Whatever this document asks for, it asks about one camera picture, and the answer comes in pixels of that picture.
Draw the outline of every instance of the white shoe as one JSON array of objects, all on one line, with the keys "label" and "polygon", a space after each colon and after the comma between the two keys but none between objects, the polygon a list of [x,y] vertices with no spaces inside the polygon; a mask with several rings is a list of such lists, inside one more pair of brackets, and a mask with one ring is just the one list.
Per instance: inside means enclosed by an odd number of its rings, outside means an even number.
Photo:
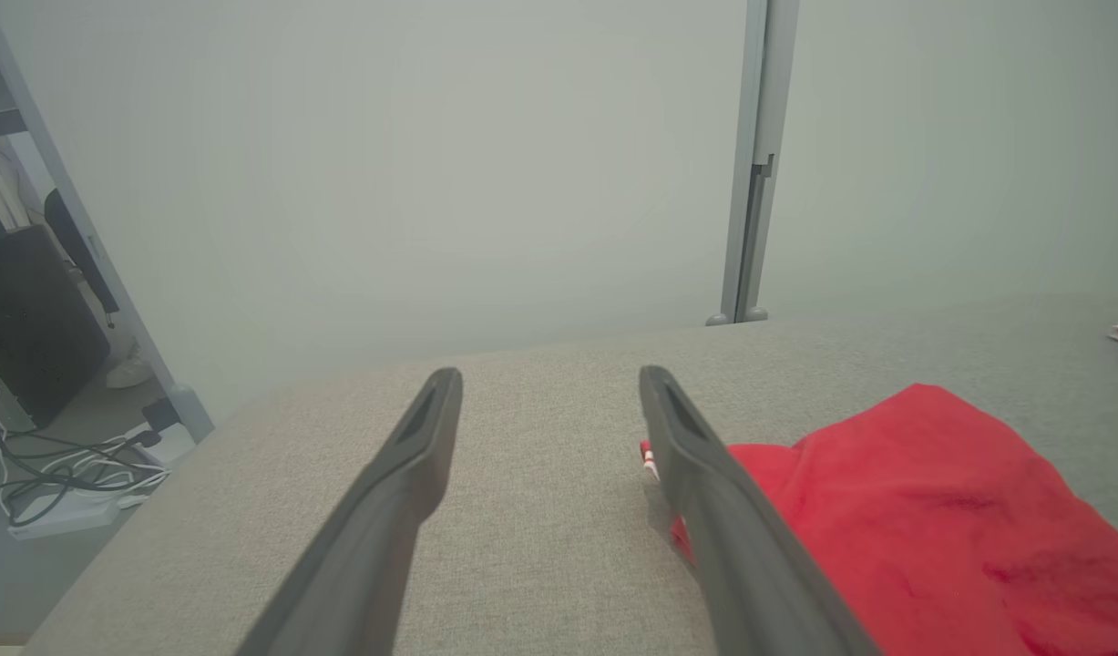
[{"label": "white shoe", "polygon": [[153,367],[142,360],[141,348],[139,348],[138,342],[134,342],[125,360],[119,362],[105,374],[105,387],[111,390],[124,390],[125,387],[140,386],[142,382],[150,381],[153,377]]}]

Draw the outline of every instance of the fabric-covered table surface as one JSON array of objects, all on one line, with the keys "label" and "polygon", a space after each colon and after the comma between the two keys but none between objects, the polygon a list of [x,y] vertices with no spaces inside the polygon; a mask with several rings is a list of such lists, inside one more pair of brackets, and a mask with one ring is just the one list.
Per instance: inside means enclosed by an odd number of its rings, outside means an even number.
[{"label": "fabric-covered table surface", "polygon": [[1118,302],[650,333],[297,383],[203,440],[26,654],[225,655],[437,367],[465,398],[449,489],[421,526],[398,654],[712,654],[667,507],[643,472],[643,364],[729,443],[790,445],[911,382],[1004,420],[1118,530]]}]

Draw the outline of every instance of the red cloth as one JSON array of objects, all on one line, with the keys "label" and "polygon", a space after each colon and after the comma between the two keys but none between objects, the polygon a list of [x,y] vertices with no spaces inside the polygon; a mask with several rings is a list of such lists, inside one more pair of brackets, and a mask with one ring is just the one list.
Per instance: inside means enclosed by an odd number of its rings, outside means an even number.
[{"label": "red cloth", "polygon": [[1118,532],[949,391],[730,451],[884,653],[1118,655]]}]

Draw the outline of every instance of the gray floor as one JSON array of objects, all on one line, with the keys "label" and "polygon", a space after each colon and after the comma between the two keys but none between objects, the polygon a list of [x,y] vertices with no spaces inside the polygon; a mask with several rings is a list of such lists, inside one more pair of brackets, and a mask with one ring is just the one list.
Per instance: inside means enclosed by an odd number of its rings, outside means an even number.
[{"label": "gray floor", "polygon": [[[164,396],[157,381],[129,390],[108,390],[104,383],[105,370],[107,367],[42,435],[78,444],[101,441],[136,427],[143,420],[141,408]],[[46,449],[42,443],[27,446],[35,451]],[[0,634],[37,630],[51,607],[132,512],[123,511],[108,526],[25,541],[8,534],[8,519],[0,512]]]}]

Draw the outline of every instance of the crumpled red cloth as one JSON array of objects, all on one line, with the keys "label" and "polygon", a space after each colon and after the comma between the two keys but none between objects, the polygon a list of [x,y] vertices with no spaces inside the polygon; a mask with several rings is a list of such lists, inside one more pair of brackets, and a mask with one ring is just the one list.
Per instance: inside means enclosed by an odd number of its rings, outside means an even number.
[{"label": "crumpled red cloth", "polygon": [[1118,655],[1118,532],[949,391],[730,451],[885,654]]}]

